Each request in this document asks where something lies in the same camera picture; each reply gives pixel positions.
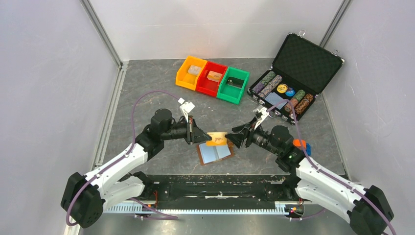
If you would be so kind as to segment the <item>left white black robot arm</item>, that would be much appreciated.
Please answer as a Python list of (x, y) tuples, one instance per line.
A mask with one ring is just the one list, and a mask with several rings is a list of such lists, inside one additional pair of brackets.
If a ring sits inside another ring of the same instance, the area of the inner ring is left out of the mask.
[(145, 177), (130, 176), (131, 170), (142, 165), (164, 149), (167, 140), (183, 139), (187, 144), (203, 143), (212, 138), (195, 123), (193, 116), (178, 121), (169, 109), (158, 109), (143, 131), (116, 157), (84, 175), (69, 176), (61, 207), (67, 213), (67, 225), (88, 228), (103, 212), (130, 198), (149, 199), (154, 193)]

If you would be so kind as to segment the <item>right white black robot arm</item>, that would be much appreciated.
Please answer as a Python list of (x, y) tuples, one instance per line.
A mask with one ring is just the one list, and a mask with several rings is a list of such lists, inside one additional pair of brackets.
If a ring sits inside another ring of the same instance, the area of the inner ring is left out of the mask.
[(384, 192), (372, 185), (366, 188), (321, 166), (294, 145), (285, 126), (270, 132), (257, 125), (256, 119), (234, 127), (225, 137), (236, 147), (255, 144), (276, 155), (276, 163), (290, 174), (283, 184), (283, 195), (316, 203), (345, 220), (357, 235), (382, 235), (394, 213)]

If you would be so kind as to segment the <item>brown leather card holder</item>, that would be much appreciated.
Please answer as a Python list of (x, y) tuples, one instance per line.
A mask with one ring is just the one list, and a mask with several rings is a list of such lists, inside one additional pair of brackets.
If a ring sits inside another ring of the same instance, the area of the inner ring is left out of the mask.
[(207, 146), (205, 143), (196, 146), (201, 165), (216, 163), (234, 156), (234, 144), (227, 141), (226, 145)]

